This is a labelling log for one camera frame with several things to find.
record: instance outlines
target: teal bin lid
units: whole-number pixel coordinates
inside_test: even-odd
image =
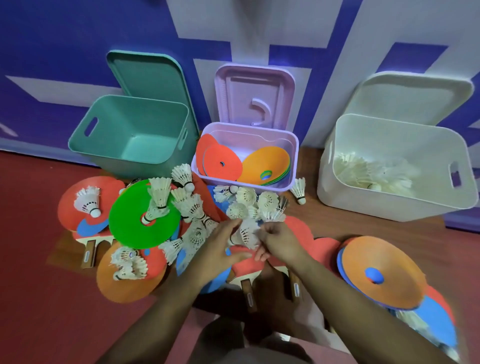
[[[175,59],[166,54],[111,50],[107,63],[126,95],[185,104],[198,130],[185,76]]]

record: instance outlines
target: left hand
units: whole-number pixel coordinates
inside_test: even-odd
[[[233,229],[240,224],[240,218],[221,222],[188,264],[184,274],[190,275],[200,289],[228,267],[252,257],[248,252],[225,253]]]

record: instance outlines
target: wooden paddle handle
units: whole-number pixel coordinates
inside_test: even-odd
[[[291,270],[288,270],[288,277],[290,278],[292,301],[294,303],[300,303],[302,301],[302,296],[300,292],[300,278],[298,278]]]
[[[240,284],[243,291],[243,296],[245,297],[245,302],[247,304],[247,311],[250,314],[257,312],[257,303],[255,302],[255,298],[253,296],[252,283],[249,279],[244,279],[240,282]]]
[[[87,241],[85,245],[84,255],[82,257],[82,264],[80,264],[81,269],[91,268],[95,264],[95,240]]]

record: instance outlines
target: right hand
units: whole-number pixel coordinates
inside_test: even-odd
[[[293,231],[284,222],[266,222],[256,234],[263,244],[258,251],[266,249],[288,267],[301,264],[305,256],[308,256]]]

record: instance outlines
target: teal storage bin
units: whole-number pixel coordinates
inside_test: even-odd
[[[93,103],[68,147],[118,177],[167,177],[195,154],[198,130],[189,118],[183,103],[107,95]]]

